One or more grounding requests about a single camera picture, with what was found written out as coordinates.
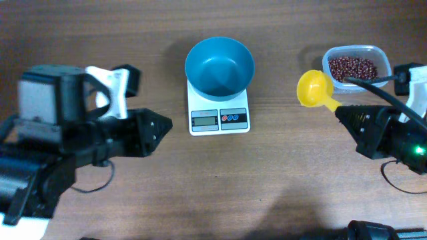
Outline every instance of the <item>green light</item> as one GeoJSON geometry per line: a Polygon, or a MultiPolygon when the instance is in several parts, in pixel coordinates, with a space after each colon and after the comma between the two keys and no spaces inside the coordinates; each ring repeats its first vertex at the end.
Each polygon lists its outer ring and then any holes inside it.
{"type": "Polygon", "coordinates": [[[426,153],[426,150],[421,148],[420,146],[417,146],[415,152],[419,155],[424,155],[426,153]]]}

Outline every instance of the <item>yellow scoop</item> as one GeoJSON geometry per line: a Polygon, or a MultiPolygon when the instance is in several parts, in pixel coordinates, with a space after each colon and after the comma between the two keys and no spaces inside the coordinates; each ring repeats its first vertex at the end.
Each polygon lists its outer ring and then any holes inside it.
{"type": "Polygon", "coordinates": [[[342,104],[332,99],[332,94],[334,94],[332,80],[325,73],[317,70],[304,73],[296,87],[296,95],[301,105],[306,107],[325,105],[334,112],[342,104]]]}

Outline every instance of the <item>container of beans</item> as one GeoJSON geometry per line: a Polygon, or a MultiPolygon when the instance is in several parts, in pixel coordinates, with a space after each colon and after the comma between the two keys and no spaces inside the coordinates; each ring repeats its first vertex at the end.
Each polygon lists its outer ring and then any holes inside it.
{"type": "MultiPolygon", "coordinates": [[[[334,87],[342,90],[363,90],[344,81],[345,77],[375,79],[391,76],[392,69],[383,50],[370,45],[353,45],[329,49],[322,59],[323,72],[332,78],[334,87]]],[[[382,87],[387,82],[375,83],[382,87]]]]}

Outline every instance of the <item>wooden table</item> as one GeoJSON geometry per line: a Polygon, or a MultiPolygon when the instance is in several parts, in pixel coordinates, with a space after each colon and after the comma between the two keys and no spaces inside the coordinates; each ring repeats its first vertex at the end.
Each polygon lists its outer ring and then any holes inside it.
{"type": "MultiPolygon", "coordinates": [[[[112,159],[117,173],[108,188],[65,192],[44,239],[271,239],[353,219],[427,227],[425,196],[389,186],[380,174],[385,159],[356,153],[333,114],[296,99],[301,74],[321,69],[331,47],[375,45],[394,66],[427,63],[426,39],[425,1],[9,0],[0,2],[0,114],[17,111],[16,82],[32,65],[129,63],[144,74],[128,107],[173,120],[151,157],[112,159]],[[216,35],[241,41],[254,56],[252,129],[192,137],[184,61],[198,41],[216,35]]],[[[384,104],[370,93],[336,98],[384,104]]],[[[77,174],[76,185],[90,189],[109,169],[77,174]]],[[[426,178],[403,165],[387,174],[407,190],[427,189],[426,178]]]]}

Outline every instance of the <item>table top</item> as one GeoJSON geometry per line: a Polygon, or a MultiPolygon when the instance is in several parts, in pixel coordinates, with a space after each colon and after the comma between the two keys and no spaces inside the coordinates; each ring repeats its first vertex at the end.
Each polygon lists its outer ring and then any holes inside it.
{"type": "MultiPolygon", "coordinates": [[[[423,1],[44,1],[0,2],[1,120],[17,111],[16,82],[32,65],[143,71],[130,109],[173,120],[150,157],[116,157],[111,185],[66,191],[44,239],[271,239],[351,220],[397,229],[427,227],[427,198],[393,189],[334,114],[308,109],[296,84],[341,45],[375,45],[391,66],[427,63],[423,1]],[[228,36],[252,52],[252,128],[241,135],[192,137],[185,57],[202,39],[228,36]]],[[[392,93],[391,83],[384,87],[392,93]]],[[[345,105],[385,104],[370,93],[337,95],[345,105]]],[[[410,191],[426,178],[387,169],[410,191]]],[[[103,184],[109,169],[77,171],[78,187],[103,184]]]]}

